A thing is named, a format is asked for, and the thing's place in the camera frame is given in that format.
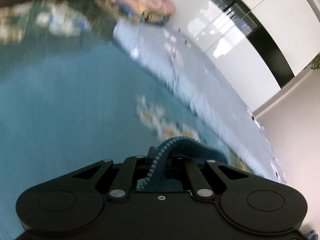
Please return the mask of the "white glossy wardrobe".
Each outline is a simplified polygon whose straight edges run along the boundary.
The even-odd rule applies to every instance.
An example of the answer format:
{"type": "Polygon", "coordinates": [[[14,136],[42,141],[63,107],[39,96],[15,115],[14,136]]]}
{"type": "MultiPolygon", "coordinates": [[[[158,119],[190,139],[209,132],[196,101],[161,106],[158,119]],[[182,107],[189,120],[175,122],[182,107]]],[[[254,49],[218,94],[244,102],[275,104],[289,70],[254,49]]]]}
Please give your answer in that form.
{"type": "Polygon", "coordinates": [[[172,0],[169,26],[209,57],[253,111],[319,53],[308,0],[172,0]]]}

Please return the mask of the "colourful folded cartoon blanket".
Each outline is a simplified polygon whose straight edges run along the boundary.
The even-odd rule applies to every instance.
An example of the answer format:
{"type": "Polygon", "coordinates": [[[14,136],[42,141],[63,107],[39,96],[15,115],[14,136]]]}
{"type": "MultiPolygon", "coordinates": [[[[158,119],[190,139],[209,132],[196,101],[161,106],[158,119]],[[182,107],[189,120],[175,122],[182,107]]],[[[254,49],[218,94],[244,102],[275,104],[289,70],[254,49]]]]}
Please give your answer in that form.
{"type": "Polygon", "coordinates": [[[132,21],[165,25],[175,13],[171,0],[96,0],[116,18],[126,17],[132,21]]]}

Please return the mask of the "light blue floral quilt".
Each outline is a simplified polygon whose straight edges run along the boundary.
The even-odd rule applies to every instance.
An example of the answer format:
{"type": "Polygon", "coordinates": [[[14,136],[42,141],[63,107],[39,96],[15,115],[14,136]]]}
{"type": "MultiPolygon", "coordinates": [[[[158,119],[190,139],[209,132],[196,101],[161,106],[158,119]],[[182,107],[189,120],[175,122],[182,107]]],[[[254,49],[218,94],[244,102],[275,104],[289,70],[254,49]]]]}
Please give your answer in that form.
{"type": "Polygon", "coordinates": [[[222,73],[187,36],[168,27],[119,20],[113,38],[166,83],[258,175],[285,176],[264,130],[222,73]]]}

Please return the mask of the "green plant wall decal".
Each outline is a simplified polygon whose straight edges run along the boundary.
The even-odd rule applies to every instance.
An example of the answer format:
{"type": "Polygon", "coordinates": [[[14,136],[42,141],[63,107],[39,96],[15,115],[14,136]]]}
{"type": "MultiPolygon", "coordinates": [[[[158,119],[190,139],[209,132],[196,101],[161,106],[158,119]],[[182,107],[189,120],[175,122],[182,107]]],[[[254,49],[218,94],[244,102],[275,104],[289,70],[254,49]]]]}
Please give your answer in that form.
{"type": "Polygon", "coordinates": [[[320,54],[317,54],[317,56],[304,69],[320,70],[320,54]]]}

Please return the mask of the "blue fleece zip jacket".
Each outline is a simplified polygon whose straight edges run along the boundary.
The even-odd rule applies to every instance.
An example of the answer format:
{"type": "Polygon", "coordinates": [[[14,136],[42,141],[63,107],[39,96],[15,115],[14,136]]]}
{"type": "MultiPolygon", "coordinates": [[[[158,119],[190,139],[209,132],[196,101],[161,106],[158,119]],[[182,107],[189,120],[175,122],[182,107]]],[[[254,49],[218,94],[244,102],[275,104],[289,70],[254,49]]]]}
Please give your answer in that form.
{"type": "Polygon", "coordinates": [[[163,141],[152,156],[151,168],[139,185],[144,192],[183,191],[181,182],[186,175],[185,160],[203,165],[207,160],[230,164],[227,156],[218,148],[206,146],[190,137],[173,137],[163,141]]]}

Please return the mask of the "teal floral bedspread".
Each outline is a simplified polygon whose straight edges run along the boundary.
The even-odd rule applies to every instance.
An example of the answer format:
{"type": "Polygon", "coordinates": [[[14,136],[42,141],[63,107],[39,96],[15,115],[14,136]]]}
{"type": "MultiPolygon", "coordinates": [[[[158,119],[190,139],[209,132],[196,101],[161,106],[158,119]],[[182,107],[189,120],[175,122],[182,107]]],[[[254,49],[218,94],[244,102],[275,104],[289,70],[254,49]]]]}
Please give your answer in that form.
{"type": "Polygon", "coordinates": [[[115,21],[93,2],[1,8],[1,239],[22,232],[27,188],[102,159],[146,154],[169,137],[248,165],[158,77],[112,43],[115,21]]]}

